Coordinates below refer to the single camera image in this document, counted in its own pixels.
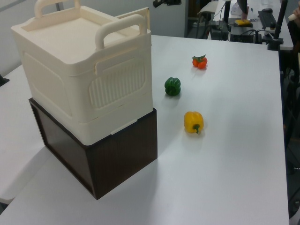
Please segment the black Franka gripper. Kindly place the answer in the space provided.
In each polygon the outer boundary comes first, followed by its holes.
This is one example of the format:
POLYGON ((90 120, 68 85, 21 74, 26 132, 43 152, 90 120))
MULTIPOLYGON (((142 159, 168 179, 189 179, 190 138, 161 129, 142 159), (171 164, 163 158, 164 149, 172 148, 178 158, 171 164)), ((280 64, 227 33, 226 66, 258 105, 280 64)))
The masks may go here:
POLYGON ((165 3, 167 5, 181 5, 181 0, 154 0, 153 6, 159 7, 163 3, 165 3))

